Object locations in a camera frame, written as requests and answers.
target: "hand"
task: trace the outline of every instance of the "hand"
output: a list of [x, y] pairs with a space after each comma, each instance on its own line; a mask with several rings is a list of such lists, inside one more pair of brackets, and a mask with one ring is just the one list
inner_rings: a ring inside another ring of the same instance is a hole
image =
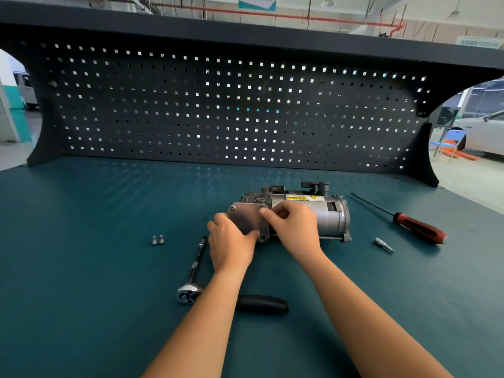
[[260, 232], [256, 229], [243, 235], [224, 213], [215, 214], [208, 222], [210, 256], [215, 272], [247, 270], [254, 256], [255, 242]]
[[317, 214], [307, 205], [284, 200], [273, 209], [261, 208], [259, 212], [273, 226], [284, 247], [296, 259], [322, 252], [318, 240]]

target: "green work mat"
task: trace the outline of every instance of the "green work mat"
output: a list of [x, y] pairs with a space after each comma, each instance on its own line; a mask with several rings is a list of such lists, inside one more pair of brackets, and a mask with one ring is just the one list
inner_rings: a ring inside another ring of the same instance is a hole
[[[502, 376], [503, 215], [394, 175], [78, 157], [0, 172], [0, 376], [139, 376], [189, 310], [175, 292], [206, 223], [245, 192], [303, 180], [348, 201], [352, 242], [322, 241], [336, 265], [455, 377]], [[448, 243], [422, 242], [352, 191]], [[160, 234], [166, 244], [151, 246]], [[197, 281], [211, 274], [206, 253]], [[241, 289], [290, 312], [237, 313], [223, 377], [358, 376], [280, 243], [256, 248]], [[191, 350], [187, 363], [198, 363]]]

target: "forearm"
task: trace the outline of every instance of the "forearm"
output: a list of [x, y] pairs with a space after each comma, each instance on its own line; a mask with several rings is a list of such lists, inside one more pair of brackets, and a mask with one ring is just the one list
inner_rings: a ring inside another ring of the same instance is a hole
[[143, 378], [221, 376], [243, 276], [244, 271], [214, 274]]
[[451, 377], [322, 251], [299, 262], [363, 378]]

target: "socket bit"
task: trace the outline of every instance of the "socket bit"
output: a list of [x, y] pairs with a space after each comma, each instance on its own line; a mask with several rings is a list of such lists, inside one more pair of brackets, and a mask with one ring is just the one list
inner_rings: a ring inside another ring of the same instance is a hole
[[382, 247], [383, 249], [389, 251], [391, 254], [394, 253], [394, 250], [392, 248], [390, 248], [389, 245], [385, 241], [383, 241], [381, 239], [376, 238], [375, 239], [375, 244], [378, 245], [378, 246], [380, 246], [380, 247]]

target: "person's left hand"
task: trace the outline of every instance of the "person's left hand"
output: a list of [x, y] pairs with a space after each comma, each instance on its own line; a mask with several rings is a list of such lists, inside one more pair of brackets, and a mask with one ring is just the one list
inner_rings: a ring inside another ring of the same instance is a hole
[[255, 229], [243, 235], [224, 213], [215, 214], [207, 228], [210, 231], [208, 241], [215, 272], [229, 270], [244, 273], [254, 256], [259, 231]]

